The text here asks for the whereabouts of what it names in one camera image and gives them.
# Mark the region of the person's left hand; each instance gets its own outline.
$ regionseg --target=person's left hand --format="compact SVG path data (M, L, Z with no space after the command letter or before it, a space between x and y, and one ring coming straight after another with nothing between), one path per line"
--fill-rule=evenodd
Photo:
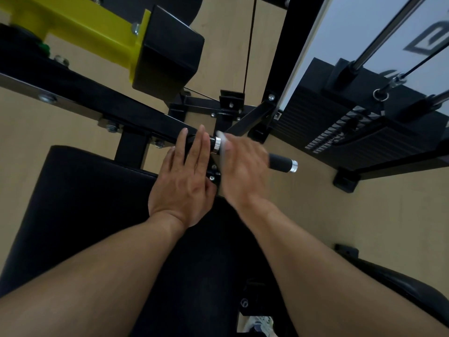
M185 228L194 226L212 208L217 187L206 177L210 139L201 125L184 163L187 129L167 153L149 194L149 214L166 213Z

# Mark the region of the white sneaker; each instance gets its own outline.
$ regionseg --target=white sneaker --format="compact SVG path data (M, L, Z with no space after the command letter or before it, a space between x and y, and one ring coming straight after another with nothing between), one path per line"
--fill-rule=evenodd
M250 332L254 328L257 332L263 332L267 337L273 332L273 319L267 316L251 316L243 328L243 332Z

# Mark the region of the person's left forearm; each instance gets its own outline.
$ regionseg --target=person's left forearm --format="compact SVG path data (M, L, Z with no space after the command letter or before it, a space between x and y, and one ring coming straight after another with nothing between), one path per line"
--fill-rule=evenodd
M126 336L185 226L160 212L0 300L3 336Z

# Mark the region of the hand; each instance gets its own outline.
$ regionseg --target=hand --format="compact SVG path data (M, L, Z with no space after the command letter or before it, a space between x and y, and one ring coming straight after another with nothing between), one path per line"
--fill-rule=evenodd
M225 135L221 186L226 200L239 212L267 196L268 153L247 137Z
M176 146L167 153L149 194L148 211L167 213L184 227L194 226L212 208L217 187L206 178L210 139L201 125L185 160L187 129L181 130Z

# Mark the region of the foam grip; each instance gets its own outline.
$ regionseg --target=foam grip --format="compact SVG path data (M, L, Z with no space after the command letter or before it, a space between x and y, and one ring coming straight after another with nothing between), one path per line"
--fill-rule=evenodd
M270 169L278 170L280 172L296 172L298 164L291 158L269 154L269 166Z

